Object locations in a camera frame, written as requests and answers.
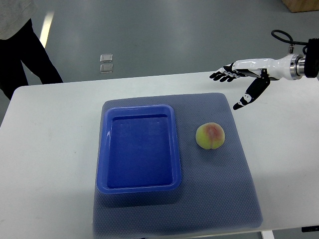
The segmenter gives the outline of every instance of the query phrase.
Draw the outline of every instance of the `black pants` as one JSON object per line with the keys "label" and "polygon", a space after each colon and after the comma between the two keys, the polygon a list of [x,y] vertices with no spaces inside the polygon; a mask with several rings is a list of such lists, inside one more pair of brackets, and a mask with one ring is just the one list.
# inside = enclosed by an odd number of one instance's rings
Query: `black pants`
{"label": "black pants", "polygon": [[62,83],[40,40],[33,32],[31,19],[8,40],[0,40],[0,89],[11,100],[13,92],[27,86],[22,63],[43,84]]}

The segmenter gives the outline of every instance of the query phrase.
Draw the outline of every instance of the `gray mat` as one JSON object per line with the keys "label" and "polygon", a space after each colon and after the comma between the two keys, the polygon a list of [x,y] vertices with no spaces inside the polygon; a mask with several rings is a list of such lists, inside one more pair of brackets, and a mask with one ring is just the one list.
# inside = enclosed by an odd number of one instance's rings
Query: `gray mat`
{"label": "gray mat", "polygon": [[[157,104],[170,105],[175,111],[182,183],[172,192],[111,198],[96,188],[95,238],[144,238],[259,227],[263,219],[254,183],[223,94],[108,101],[103,105],[101,125],[110,108]],[[207,122],[216,122],[225,131],[225,143],[216,150],[204,150],[195,141],[197,128]]]}

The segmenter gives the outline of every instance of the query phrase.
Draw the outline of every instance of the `peach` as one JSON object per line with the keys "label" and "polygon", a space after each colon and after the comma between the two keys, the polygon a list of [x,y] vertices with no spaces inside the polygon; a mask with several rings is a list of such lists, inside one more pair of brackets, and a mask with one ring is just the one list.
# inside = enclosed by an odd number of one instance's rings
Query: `peach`
{"label": "peach", "polygon": [[196,142],[204,149],[217,149],[225,141],[225,132],[217,123],[205,123],[196,131]]}

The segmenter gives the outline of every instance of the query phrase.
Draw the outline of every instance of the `cardboard box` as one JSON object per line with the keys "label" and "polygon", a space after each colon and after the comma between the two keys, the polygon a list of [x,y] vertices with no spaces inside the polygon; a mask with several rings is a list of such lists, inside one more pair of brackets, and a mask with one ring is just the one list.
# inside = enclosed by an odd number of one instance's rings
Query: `cardboard box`
{"label": "cardboard box", "polygon": [[317,11],[319,0],[282,0],[291,12]]}

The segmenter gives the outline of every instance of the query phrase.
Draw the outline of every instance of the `person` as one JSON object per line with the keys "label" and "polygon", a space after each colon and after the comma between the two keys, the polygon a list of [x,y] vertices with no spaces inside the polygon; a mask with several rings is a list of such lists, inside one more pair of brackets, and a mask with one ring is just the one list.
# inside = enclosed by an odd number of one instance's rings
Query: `person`
{"label": "person", "polygon": [[0,0],[0,89],[10,100],[28,85],[22,62],[43,84],[63,83],[33,31],[36,10],[33,0]]}

